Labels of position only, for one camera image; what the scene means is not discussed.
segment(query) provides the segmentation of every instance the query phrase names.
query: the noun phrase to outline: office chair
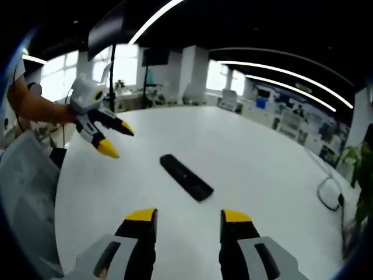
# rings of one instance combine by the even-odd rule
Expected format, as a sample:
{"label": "office chair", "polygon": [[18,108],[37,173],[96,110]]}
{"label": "office chair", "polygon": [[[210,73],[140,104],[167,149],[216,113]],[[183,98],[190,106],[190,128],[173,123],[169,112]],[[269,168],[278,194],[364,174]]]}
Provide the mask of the office chair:
{"label": "office chair", "polygon": [[295,115],[290,111],[283,111],[278,131],[281,134],[284,134],[289,138],[296,140],[298,138],[301,124],[302,118],[300,116]]}
{"label": "office chair", "polygon": [[217,105],[218,107],[235,112],[238,107],[237,93],[234,90],[223,89],[223,98]]}
{"label": "office chair", "polygon": [[189,83],[185,88],[184,95],[182,97],[182,102],[185,105],[199,106],[201,104],[206,104],[205,101],[205,88]]}

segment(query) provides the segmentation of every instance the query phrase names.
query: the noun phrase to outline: black remote control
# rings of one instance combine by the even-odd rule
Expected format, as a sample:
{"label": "black remote control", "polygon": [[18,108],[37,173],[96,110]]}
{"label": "black remote control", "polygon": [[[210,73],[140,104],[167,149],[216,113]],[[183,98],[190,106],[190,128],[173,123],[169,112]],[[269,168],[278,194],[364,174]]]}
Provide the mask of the black remote control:
{"label": "black remote control", "polygon": [[191,172],[173,155],[161,156],[160,163],[169,175],[171,175],[195,200],[201,202],[212,195],[214,189]]}

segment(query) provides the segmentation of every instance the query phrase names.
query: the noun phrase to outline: cable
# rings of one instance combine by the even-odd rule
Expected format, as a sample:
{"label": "cable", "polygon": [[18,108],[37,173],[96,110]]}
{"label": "cable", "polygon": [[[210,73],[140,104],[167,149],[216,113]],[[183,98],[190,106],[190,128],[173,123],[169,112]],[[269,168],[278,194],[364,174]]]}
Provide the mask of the cable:
{"label": "cable", "polygon": [[[17,67],[18,65],[16,66],[16,68],[14,69],[14,74],[13,74],[13,82],[12,82],[12,85],[14,87],[14,90],[16,90],[16,86],[14,84],[14,82],[16,81],[16,72],[17,72]],[[18,123],[18,126],[19,128],[22,130],[22,133],[24,132],[24,129],[23,129],[23,126],[21,125],[20,121],[19,121],[19,116],[16,112],[14,112],[15,115],[16,115],[16,119],[17,119],[17,123]]]}
{"label": "cable", "polygon": [[[66,105],[66,103],[68,101],[70,90],[71,90],[71,87],[70,87],[70,89],[68,90],[68,92],[67,92],[67,94],[65,96],[65,105]],[[65,149],[65,124],[62,125],[62,142],[64,143],[63,148]]]}
{"label": "cable", "polygon": [[[341,212],[341,223],[340,223],[340,226],[341,226],[341,237],[342,237],[342,254],[344,255],[345,251],[346,251],[346,235],[344,234],[344,196],[343,196],[343,192],[342,192],[342,188],[339,184],[339,182],[333,177],[333,174],[332,174],[332,171],[330,169],[330,166],[327,165],[326,163],[325,166],[326,166],[326,169],[312,156],[311,152],[305,147],[304,148],[306,153],[309,155],[309,157],[324,171],[328,174],[327,178],[325,178],[318,186],[317,186],[317,191],[316,191],[316,194],[317,194],[317,197],[318,199],[320,200],[320,202],[325,206],[327,207],[327,209],[329,209],[330,211],[333,211],[333,212],[336,212],[339,208],[341,208],[342,212]],[[337,188],[339,189],[340,191],[340,194],[338,196],[338,206],[336,208],[331,208],[330,206],[328,206],[321,198],[321,195],[320,195],[320,192],[321,192],[321,188],[325,185],[325,183],[329,180],[329,179],[332,179],[336,185],[337,185]]]}

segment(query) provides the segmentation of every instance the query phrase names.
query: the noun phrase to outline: black cable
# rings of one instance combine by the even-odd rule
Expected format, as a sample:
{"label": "black cable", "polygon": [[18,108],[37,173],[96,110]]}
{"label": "black cable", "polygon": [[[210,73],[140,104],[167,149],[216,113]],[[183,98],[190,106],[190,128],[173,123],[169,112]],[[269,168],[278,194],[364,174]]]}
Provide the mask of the black cable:
{"label": "black cable", "polygon": [[[17,72],[17,67],[18,65],[16,66],[16,68],[14,69],[14,74],[13,74],[13,82],[10,86],[13,86],[14,87],[14,90],[16,90],[16,85],[14,84],[15,81],[16,81],[16,72]],[[18,117],[18,114],[16,112],[14,112],[14,114],[16,115],[16,119],[17,119],[17,123],[18,123],[18,126],[19,128],[22,130],[22,132],[24,132],[24,129],[23,129],[23,126],[21,125],[20,121],[19,121],[19,117]]]}
{"label": "black cable", "polygon": [[[309,155],[309,157],[324,171],[328,174],[327,178],[325,178],[319,185],[318,185],[318,188],[317,188],[317,191],[316,191],[316,194],[317,194],[317,197],[318,199],[320,200],[320,202],[325,206],[327,207],[327,209],[333,211],[333,212],[336,212],[339,208],[341,208],[342,212],[341,212],[341,237],[342,237],[342,254],[344,255],[345,254],[345,251],[346,251],[346,235],[344,234],[344,196],[343,196],[343,193],[342,193],[342,188],[339,184],[339,182],[333,177],[332,175],[332,172],[330,170],[330,167],[325,164],[326,166],[326,169],[323,168],[323,166],[316,160],[314,159],[314,157],[311,155],[311,152],[307,149],[307,148],[304,148],[306,153]],[[331,208],[330,206],[328,206],[321,198],[321,195],[320,195],[320,191],[321,191],[321,188],[325,185],[325,183],[329,180],[329,179],[332,179],[339,191],[340,191],[340,194],[338,196],[338,206],[336,208]]]}
{"label": "black cable", "polygon": [[[65,96],[65,105],[68,101],[69,92],[71,89],[68,90],[66,96]],[[62,142],[64,143],[63,148],[65,149],[65,124],[62,125]]]}
{"label": "black cable", "polygon": [[114,87],[112,83],[112,73],[114,72],[114,58],[115,58],[115,48],[116,45],[112,45],[111,50],[111,66],[110,66],[110,89],[109,89],[109,105],[110,110],[114,112],[114,101],[115,101],[115,93],[114,93]]}

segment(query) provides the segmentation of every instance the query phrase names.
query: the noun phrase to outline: desk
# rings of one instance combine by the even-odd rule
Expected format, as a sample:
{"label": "desk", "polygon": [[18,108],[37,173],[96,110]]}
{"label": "desk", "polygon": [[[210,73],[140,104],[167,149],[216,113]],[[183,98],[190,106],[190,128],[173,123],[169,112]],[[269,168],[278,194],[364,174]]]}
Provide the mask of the desk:
{"label": "desk", "polygon": [[[119,159],[100,155],[79,134],[67,151],[55,207],[65,272],[79,253],[114,234],[127,214],[153,206],[159,215],[152,279],[221,279],[223,208],[251,215],[258,232],[295,256],[309,279],[328,279],[339,268],[340,212],[318,201],[316,186],[326,175],[304,147],[216,107],[157,108],[119,117],[135,132],[129,137],[103,129]],[[212,186],[213,195],[194,201],[160,166],[166,153]],[[348,204],[352,189],[334,176]],[[333,188],[331,181],[326,185]]]}

